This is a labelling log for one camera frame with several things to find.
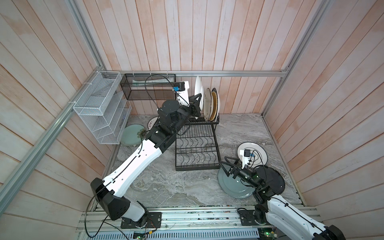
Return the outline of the cream plate with berry sprigs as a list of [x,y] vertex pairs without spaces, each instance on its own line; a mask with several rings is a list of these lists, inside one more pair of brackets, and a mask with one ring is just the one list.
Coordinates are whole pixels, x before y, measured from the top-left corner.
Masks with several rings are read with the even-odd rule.
[[209,121],[212,114],[212,92],[210,88],[204,91],[203,114],[205,121]]

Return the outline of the yellow woven plate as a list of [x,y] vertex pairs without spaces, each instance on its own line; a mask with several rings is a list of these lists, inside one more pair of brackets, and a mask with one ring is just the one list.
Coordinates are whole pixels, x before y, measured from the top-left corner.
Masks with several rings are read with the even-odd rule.
[[211,113],[211,116],[210,116],[210,118],[209,118],[209,121],[210,122],[213,122],[213,119],[214,119],[214,115],[215,115],[215,105],[216,105],[216,94],[215,93],[212,93],[211,92],[211,94],[212,94],[212,113]]

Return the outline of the white plate dark green rim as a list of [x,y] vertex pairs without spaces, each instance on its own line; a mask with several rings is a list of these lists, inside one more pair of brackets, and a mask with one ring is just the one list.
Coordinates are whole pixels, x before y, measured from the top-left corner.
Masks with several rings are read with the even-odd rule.
[[220,102],[219,92],[216,88],[213,88],[212,93],[216,94],[215,115],[214,115],[214,119],[213,119],[213,121],[216,121],[216,119],[219,115],[220,108],[221,108],[221,102]]

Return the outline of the large grey-green plate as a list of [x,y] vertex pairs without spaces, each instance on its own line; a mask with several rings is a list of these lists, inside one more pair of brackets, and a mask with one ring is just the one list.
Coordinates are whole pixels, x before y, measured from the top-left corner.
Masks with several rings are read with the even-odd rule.
[[235,199],[248,198],[254,192],[254,188],[246,187],[244,184],[242,184],[239,177],[236,177],[235,179],[233,179],[232,176],[228,177],[223,168],[219,169],[218,181],[222,190]]

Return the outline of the black round plate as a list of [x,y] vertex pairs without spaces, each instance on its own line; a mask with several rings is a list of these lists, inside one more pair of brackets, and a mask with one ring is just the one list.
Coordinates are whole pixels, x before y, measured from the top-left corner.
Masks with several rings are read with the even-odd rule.
[[285,180],[277,170],[268,166],[261,166],[256,168],[255,173],[257,179],[261,180],[256,188],[258,194],[272,197],[284,192],[286,187]]

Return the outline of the black wire dish rack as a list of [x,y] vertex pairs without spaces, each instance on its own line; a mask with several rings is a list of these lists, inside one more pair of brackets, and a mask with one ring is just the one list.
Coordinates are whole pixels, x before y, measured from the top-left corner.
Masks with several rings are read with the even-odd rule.
[[198,171],[219,169],[221,155],[216,135],[220,117],[205,121],[203,117],[192,117],[182,127],[175,141],[176,171]]

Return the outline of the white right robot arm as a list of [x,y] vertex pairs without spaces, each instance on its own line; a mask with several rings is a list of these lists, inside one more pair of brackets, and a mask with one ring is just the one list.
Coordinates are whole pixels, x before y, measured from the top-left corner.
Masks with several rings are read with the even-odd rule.
[[271,224],[292,240],[344,240],[342,231],[334,225],[326,226],[304,214],[288,203],[282,193],[285,180],[274,168],[258,165],[252,170],[242,168],[240,159],[225,157],[219,165],[227,177],[240,178],[254,189],[257,202],[253,212],[254,221]]

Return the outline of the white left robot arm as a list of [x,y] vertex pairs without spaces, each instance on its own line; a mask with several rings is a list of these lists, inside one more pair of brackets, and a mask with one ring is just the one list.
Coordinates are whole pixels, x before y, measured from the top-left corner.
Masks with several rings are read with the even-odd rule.
[[146,132],[140,146],[114,172],[91,182],[94,199],[112,220],[133,221],[142,228],[148,223],[148,210],[139,202],[125,198],[125,193],[140,173],[162,155],[177,139],[179,131],[190,120],[201,116],[199,93],[188,100],[167,100],[158,109],[158,119]]

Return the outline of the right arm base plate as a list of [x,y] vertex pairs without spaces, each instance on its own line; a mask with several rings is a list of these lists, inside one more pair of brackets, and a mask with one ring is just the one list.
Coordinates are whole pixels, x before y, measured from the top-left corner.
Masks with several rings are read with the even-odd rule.
[[266,220],[259,210],[247,210],[245,208],[237,209],[242,226],[263,226]]

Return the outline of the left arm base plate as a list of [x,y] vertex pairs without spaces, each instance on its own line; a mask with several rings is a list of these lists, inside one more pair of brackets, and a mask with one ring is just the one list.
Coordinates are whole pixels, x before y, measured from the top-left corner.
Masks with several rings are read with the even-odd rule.
[[161,212],[148,212],[138,221],[134,222],[128,218],[122,218],[122,229],[144,229],[153,228],[158,229],[161,227],[162,213]]

